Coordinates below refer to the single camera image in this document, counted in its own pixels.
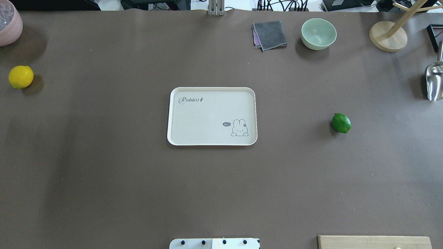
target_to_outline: gray cloth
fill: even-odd
[[[257,34],[263,51],[275,47],[285,47],[288,44],[284,35],[283,24],[280,20],[267,23],[253,23],[252,27]]]

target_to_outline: tray rim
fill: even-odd
[[[196,89],[196,90],[222,90],[222,89],[244,89],[252,94],[254,99],[254,116],[255,116],[255,140],[252,143],[248,144],[182,144],[176,143],[171,139],[171,127],[172,127],[172,110],[174,108],[174,99],[173,95],[182,90],[182,89]],[[169,95],[169,113],[168,113],[168,122],[167,122],[167,140],[170,144],[175,146],[250,146],[257,142],[258,139],[258,128],[257,128],[257,103],[256,96],[254,90],[246,86],[179,86],[174,88]]]

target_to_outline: metal scoop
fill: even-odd
[[[426,68],[427,98],[430,101],[437,101],[443,97],[442,44],[443,41],[439,44],[437,61]]]

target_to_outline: lemon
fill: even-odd
[[[34,79],[34,72],[28,66],[16,66],[9,73],[9,83],[15,89],[29,86]]]
[[[338,132],[341,133],[348,133],[348,131],[351,129],[351,121],[349,120],[348,116],[341,113],[336,113],[332,117],[332,126],[334,129],[336,129]]]

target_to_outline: mint green bowl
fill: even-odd
[[[334,43],[337,31],[334,26],[321,18],[309,19],[302,26],[302,42],[313,50],[322,50]]]

